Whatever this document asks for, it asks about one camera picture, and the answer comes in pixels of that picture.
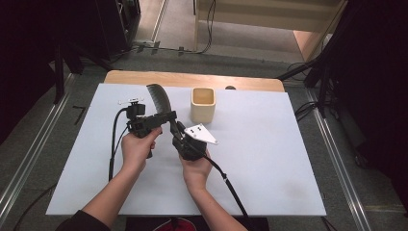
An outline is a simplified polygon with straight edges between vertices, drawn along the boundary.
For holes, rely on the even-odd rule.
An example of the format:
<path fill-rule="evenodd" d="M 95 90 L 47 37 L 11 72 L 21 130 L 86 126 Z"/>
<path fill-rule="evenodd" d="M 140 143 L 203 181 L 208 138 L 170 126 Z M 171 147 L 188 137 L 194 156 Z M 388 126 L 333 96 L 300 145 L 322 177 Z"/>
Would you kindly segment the white board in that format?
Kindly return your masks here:
<path fill-rule="evenodd" d="M 148 114 L 155 107 L 144 86 L 101 84 L 89 106 L 48 209 L 49 216 L 82 209 L 117 171 L 120 156 L 111 155 L 112 137 L 127 122 L 119 110 L 142 98 Z M 326 211 L 289 96 L 284 92 L 217 90 L 216 112 L 207 129 L 218 140 L 209 145 L 218 167 L 207 189 L 230 214 L 251 216 L 323 216 Z M 197 214 L 182 177 L 178 153 L 165 125 L 152 158 L 121 212 L 135 216 Z"/>

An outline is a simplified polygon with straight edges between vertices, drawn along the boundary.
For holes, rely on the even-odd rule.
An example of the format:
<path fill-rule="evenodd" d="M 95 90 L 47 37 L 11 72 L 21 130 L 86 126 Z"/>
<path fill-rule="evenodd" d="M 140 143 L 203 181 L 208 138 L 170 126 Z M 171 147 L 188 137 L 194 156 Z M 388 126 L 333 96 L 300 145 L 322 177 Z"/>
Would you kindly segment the black equipment cabinet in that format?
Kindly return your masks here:
<path fill-rule="evenodd" d="M 96 0 L 106 58 L 128 51 L 141 19 L 139 0 Z"/>

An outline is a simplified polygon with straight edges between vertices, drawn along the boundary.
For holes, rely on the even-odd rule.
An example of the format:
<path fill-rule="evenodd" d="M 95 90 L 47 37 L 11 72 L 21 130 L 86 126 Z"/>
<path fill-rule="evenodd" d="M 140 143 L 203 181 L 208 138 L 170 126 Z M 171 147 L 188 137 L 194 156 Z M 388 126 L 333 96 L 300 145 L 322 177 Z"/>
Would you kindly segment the black metal stand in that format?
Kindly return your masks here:
<path fill-rule="evenodd" d="M 80 60 L 80 57 L 85 57 L 96 65 L 101 66 L 106 71 L 111 71 L 113 68 L 105 63 L 102 59 L 93 55 L 87 49 L 79 46 L 70 41 L 59 40 L 54 44 L 54 55 L 55 55 L 55 87 L 56 94 L 54 99 L 54 104 L 58 104 L 62 101 L 65 94 L 64 90 L 64 63 L 67 64 L 68 68 L 73 73 L 82 74 L 84 66 Z"/>

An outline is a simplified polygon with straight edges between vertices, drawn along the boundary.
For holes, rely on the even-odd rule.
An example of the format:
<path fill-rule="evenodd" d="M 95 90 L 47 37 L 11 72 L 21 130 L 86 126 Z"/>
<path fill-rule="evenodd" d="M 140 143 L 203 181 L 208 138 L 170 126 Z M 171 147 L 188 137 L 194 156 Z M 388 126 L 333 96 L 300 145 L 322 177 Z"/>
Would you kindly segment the square wooden utensil holder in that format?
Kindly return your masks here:
<path fill-rule="evenodd" d="M 191 120 L 195 123 L 210 123 L 216 108 L 216 93 L 211 88 L 191 90 Z"/>

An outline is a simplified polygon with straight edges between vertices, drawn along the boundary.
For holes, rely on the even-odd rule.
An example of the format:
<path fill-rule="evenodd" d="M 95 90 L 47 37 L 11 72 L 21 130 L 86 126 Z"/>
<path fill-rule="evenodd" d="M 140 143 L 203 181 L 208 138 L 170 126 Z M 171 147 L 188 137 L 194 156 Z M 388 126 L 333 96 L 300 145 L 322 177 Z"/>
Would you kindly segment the person's black sleeve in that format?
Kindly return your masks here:
<path fill-rule="evenodd" d="M 55 231 L 111 231 L 111 229 L 99 219 L 78 210 L 71 218 L 63 221 Z"/>

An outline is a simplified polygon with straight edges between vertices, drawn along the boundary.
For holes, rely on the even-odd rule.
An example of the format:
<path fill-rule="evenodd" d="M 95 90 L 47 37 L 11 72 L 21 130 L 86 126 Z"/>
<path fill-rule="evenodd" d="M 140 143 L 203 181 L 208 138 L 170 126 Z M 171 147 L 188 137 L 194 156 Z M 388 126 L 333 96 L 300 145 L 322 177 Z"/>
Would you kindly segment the black metal stand leg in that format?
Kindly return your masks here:
<path fill-rule="evenodd" d="M 327 93 L 327 89 L 329 86 L 330 72 L 331 72 L 331 68 L 327 66 L 324 69 L 323 75 L 320 78 L 318 111 L 322 118 L 326 118 L 324 107 L 325 107 L 326 93 Z"/>

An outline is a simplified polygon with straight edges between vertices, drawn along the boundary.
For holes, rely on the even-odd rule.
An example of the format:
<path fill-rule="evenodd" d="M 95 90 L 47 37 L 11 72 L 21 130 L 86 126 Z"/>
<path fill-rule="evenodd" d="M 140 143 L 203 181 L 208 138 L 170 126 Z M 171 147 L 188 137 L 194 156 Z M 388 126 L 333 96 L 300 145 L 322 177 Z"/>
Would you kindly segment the beige wooden furniture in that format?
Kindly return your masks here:
<path fill-rule="evenodd" d="M 334 33 L 348 0 L 193 0 L 194 45 L 213 1 L 215 22 L 292 30 L 303 60 L 311 61 Z"/>

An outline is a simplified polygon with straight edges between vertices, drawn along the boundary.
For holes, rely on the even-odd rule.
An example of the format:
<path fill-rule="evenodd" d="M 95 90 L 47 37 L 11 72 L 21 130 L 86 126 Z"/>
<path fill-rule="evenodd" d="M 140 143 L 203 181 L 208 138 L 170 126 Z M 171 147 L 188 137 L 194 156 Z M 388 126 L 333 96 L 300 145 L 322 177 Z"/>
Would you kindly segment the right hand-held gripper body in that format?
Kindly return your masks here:
<path fill-rule="evenodd" d="M 185 134 L 181 134 L 181 140 L 172 139 L 172 144 L 187 161 L 196 161 L 206 155 L 207 144 L 218 144 L 218 140 L 202 124 L 186 127 Z"/>

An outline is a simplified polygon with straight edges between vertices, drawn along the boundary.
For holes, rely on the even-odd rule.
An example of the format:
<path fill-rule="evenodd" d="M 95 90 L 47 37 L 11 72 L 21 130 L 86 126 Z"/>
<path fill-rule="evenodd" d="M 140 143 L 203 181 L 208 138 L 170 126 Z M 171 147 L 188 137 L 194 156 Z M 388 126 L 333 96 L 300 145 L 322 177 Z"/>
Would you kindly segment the person's right hand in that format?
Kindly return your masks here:
<path fill-rule="evenodd" d="M 183 177 L 189 192 L 205 190 L 212 165 L 205 158 L 196 161 L 180 159 L 183 167 Z"/>

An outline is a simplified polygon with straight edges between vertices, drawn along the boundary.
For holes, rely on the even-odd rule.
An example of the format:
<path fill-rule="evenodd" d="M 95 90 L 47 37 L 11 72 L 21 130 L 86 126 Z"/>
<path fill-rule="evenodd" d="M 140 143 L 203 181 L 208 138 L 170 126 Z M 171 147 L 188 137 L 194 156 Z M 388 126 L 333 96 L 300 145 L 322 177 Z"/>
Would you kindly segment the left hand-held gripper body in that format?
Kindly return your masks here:
<path fill-rule="evenodd" d="M 146 137 L 154 129 L 148 127 L 148 118 L 153 115 L 145 114 L 145 105 L 141 104 L 141 101 L 142 98 L 128 99 L 126 102 L 129 106 L 125 108 L 128 130 L 138 138 Z M 119 101 L 118 104 L 122 105 L 126 102 Z"/>

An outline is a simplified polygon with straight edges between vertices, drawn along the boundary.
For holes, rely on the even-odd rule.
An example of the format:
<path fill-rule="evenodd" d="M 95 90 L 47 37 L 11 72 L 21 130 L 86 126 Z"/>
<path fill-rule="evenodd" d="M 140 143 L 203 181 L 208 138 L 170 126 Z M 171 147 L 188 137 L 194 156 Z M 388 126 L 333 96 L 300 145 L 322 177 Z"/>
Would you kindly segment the person's black red clothing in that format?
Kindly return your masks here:
<path fill-rule="evenodd" d="M 216 218 L 202 216 L 172 218 L 127 218 L 125 231 L 270 231 L 266 218 Z"/>

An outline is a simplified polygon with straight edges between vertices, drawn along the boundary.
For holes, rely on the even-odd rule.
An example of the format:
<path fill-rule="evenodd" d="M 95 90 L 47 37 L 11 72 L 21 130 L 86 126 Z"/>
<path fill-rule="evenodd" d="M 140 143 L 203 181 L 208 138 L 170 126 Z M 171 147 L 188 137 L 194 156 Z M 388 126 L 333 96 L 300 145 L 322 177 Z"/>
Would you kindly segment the long aluminium floor rail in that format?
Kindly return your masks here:
<path fill-rule="evenodd" d="M 313 109 L 312 113 L 315 121 L 317 122 L 333 168 L 336 172 L 337 179 L 342 189 L 342 195 L 345 199 L 346 207 L 351 213 L 357 231 L 373 231 L 366 210 L 361 202 L 356 188 L 354 187 L 350 174 L 347 171 L 342 153 L 335 141 L 327 119 L 321 115 L 318 108 Z"/>
<path fill-rule="evenodd" d="M 64 78 L 64 95 L 54 105 L 46 93 L 35 107 L 17 124 L 11 135 L 0 145 L 0 229 L 12 219 L 11 213 L 44 146 L 54 135 L 53 130 L 64 111 L 79 74 Z"/>

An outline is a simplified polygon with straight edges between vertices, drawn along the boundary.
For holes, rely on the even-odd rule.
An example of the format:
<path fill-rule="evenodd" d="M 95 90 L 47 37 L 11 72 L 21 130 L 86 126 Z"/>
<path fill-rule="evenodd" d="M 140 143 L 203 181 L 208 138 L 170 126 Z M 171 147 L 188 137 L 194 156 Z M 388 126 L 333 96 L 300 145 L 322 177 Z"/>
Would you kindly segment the short aluminium floor rail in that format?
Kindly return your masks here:
<path fill-rule="evenodd" d="M 156 22 L 155 22 L 154 27 L 153 27 L 152 36 L 151 36 L 151 40 L 153 42 L 156 42 L 156 40 L 157 40 L 161 24 L 162 24 L 164 15 L 166 13 L 166 6 L 167 6 L 168 0 L 161 0 L 161 1 L 162 2 L 161 2 L 161 5 L 160 5 L 160 9 L 158 11 L 158 15 L 157 15 Z"/>

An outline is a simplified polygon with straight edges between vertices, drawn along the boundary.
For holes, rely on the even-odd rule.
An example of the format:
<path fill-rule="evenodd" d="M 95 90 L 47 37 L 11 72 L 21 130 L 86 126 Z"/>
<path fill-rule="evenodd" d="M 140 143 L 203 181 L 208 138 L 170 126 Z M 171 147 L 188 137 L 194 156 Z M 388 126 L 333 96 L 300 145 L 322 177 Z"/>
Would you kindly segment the person's left hand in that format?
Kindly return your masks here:
<path fill-rule="evenodd" d="M 144 138 L 138 138 L 131 133 L 124 136 L 121 142 L 123 164 L 120 172 L 131 176 L 139 175 L 146 165 L 148 154 L 155 148 L 155 139 L 161 134 L 162 128 L 158 127 Z"/>

